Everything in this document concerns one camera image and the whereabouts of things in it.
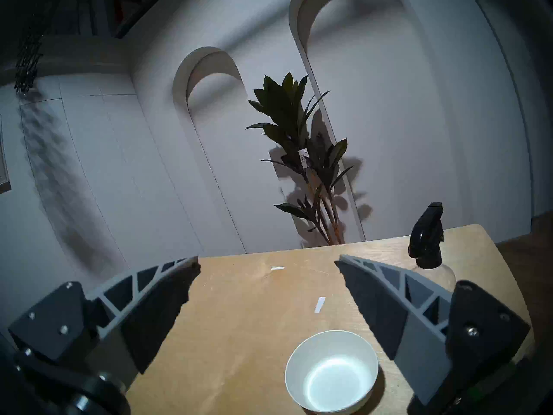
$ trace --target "potted plant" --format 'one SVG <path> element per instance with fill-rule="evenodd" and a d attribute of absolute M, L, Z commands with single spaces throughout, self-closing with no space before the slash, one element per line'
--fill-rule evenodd
<path fill-rule="evenodd" d="M 265 76 L 263 89 L 255 89 L 258 101 L 248 102 L 260 113 L 271 118 L 272 123 L 256 123 L 246 129 L 261 128 L 267 137 L 284 149 L 285 154 L 278 160 L 264 159 L 291 169 L 302 176 L 307 194 L 297 200 L 297 205 L 283 203 L 278 209 L 296 217 L 310 221 L 329 245 L 344 243 L 339 227 L 338 212 L 334 200 L 334 186 L 352 167 L 338 173 L 339 162 L 347 149 L 347 140 L 327 146 L 322 134 L 310 137 L 307 132 L 307 119 L 319 101 L 330 91 L 325 92 L 313 105 L 309 100 L 304 109 L 301 99 L 305 92 L 307 76 L 299 82 L 288 73 L 281 85 Z"/>

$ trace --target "white bowl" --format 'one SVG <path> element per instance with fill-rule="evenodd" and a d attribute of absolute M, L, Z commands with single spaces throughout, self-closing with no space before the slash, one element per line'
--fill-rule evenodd
<path fill-rule="evenodd" d="M 350 414 L 370 396 L 378 358 L 361 336 L 328 330 L 304 340 L 286 364 L 286 389 L 300 406 L 316 413 Z"/>

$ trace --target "clear plastic bottle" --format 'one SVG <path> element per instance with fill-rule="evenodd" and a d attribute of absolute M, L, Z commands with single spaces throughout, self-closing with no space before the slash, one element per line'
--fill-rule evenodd
<path fill-rule="evenodd" d="M 433 202 L 421 215 L 413 227 L 409 240 L 409 256 L 416 259 L 413 272 L 453 292 L 455 273 L 442 263 L 440 242 L 443 241 L 443 227 L 440 218 L 443 214 L 441 202 Z"/>
<path fill-rule="evenodd" d="M 419 266 L 415 266 L 413 268 L 413 272 L 421 274 L 423 277 L 428 278 L 430 281 L 433 281 L 439 286 L 444 287 L 449 292 L 453 292 L 453 290 L 455 290 L 455 283 L 457 282 L 457 279 L 455 278 L 455 273 L 449 266 L 443 263 L 433 269 L 423 269 Z"/>

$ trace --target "bolt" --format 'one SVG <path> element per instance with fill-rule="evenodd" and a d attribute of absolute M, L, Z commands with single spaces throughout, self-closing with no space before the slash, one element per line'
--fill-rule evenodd
<path fill-rule="evenodd" d="M 468 335 L 473 337 L 473 338 L 477 338 L 478 335 L 480 335 L 480 332 L 474 326 L 467 326 L 466 330 L 467 330 Z"/>

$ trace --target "wooden floor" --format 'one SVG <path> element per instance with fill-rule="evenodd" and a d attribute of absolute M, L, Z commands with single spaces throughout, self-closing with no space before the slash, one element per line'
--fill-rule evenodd
<path fill-rule="evenodd" d="M 532 221 L 532 232 L 497 248 L 522 292 L 534 326 L 536 343 L 553 328 L 553 212 Z"/>

